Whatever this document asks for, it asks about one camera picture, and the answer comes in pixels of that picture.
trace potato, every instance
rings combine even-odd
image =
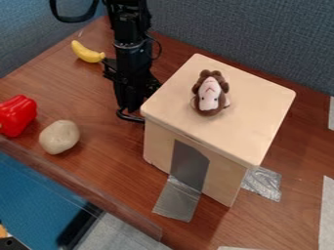
[[[80,132],[69,120],[58,120],[39,134],[39,144],[50,154],[64,152],[76,145]]]

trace yellow banana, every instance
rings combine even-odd
[[[71,43],[74,54],[87,63],[98,63],[105,58],[104,52],[96,52],[84,47],[81,43],[73,40]]]

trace brown plush hedgehog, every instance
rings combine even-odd
[[[220,71],[202,70],[196,84],[192,87],[192,92],[195,94],[194,108],[201,115],[217,114],[230,105],[225,95],[229,89],[229,83]]]

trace red pepper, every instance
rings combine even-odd
[[[15,96],[0,104],[0,133],[8,137],[18,136],[37,116],[36,101],[23,95]]]

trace black cable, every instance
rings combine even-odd
[[[147,37],[148,39],[152,40],[153,42],[157,43],[157,45],[158,45],[158,47],[159,47],[159,52],[158,52],[158,54],[157,54],[157,56],[156,56],[155,58],[152,58],[152,57],[146,52],[147,56],[150,57],[153,61],[154,61],[154,60],[157,60],[158,58],[160,58],[160,56],[161,56],[161,54],[162,54],[162,46],[161,46],[161,43],[160,43],[158,40],[156,40],[155,38],[153,38],[153,37],[151,37],[150,35],[148,35],[147,33],[146,33],[146,37]]]
[[[57,9],[57,1],[56,0],[50,0],[50,8],[52,11],[52,14],[55,16],[55,18],[59,21],[62,22],[82,22],[89,20],[92,18],[97,10],[99,4],[99,0],[94,0],[92,2],[91,7],[88,9],[88,11],[79,17],[63,17],[58,14],[58,9]]]
[[[141,117],[137,117],[137,116],[132,116],[132,115],[128,115],[123,113],[124,111],[124,107],[121,107],[119,109],[117,109],[116,111],[116,115],[126,121],[133,121],[133,122],[137,122],[137,123],[145,123],[145,120]]]

